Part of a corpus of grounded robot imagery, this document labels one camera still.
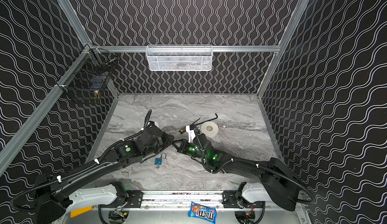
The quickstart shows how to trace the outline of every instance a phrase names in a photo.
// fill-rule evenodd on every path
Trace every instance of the black wire basket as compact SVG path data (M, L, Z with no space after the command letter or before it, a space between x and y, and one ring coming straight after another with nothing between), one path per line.
M77 104L100 103L118 59L116 54L103 49L90 50L61 89Z

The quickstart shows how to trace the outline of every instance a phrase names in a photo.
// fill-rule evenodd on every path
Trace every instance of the white mesh basket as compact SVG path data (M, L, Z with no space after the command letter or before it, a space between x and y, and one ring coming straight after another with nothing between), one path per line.
M145 56L152 71L212 69L212 45L148 45Z

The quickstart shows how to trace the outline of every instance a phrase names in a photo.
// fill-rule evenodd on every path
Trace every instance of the wire mesh basket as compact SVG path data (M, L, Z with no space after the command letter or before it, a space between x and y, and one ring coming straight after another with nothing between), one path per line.
M212 45L148 45L145 56L152 71L212 69Z
M106 85L118 62L118 56L103 49L92 49L65 85L67 97L78 104L96 104L105 95Z

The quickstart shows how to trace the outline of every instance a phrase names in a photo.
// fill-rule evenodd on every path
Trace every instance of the yellow plastic piece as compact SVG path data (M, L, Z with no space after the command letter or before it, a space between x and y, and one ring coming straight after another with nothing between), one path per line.
M85 208L81 208L81 209L78 209L78 210L73 210L70 214L70 217L76 217L76 216L79 216L80 214L83 214L85 212L88 212L90 210L92 210L93 207L92 206L89 206L89 207L85 207Z

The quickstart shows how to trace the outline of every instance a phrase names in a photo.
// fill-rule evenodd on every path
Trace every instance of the m&m's bag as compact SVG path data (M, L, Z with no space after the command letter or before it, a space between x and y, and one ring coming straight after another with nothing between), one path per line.
M191 209L188 212L188 217L197 217L215 223L216 210L212 207L191 202Z

